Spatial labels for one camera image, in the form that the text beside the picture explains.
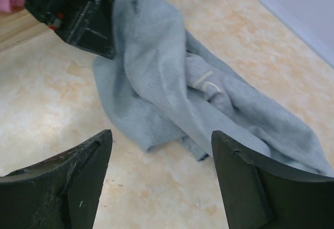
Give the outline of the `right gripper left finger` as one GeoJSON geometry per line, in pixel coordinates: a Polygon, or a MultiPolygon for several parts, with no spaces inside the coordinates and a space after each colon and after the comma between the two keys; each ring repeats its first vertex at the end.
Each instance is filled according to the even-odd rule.
{"type": "Polygon", "coordinates": [[[1,177],[1,228],[93,228],[112,143],[103,130],[1,177]]]}

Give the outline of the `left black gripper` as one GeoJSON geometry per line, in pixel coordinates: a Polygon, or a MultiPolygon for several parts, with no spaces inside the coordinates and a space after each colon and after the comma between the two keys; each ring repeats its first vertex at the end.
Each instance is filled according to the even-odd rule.
{"type": "Polygon", "coordinates": [[[115,56],[115,0],[25,0],[26,10],[67,44],[108,59],[115,56]]]}

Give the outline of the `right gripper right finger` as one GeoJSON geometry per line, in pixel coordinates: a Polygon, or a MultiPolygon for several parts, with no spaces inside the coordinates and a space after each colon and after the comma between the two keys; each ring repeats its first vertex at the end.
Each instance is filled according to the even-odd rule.
{"type": "Polygon", "coordinates": [[[333,178],[299,170],[214,131],[229,228],[333,228],[333,178]]]}

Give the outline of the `light blue pillowcase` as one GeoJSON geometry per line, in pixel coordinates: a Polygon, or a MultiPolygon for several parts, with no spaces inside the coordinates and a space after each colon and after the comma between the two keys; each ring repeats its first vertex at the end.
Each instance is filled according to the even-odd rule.
{"type": "Polygon", "coordinates": [[[283,164],[333,176],[313,130],[207,50],[173,5],[115,0],[112,19],[115,58],[97,58],[93,73],[111,123],[144,152],[181,140],[202,161],[219,130],[283,164]]]}

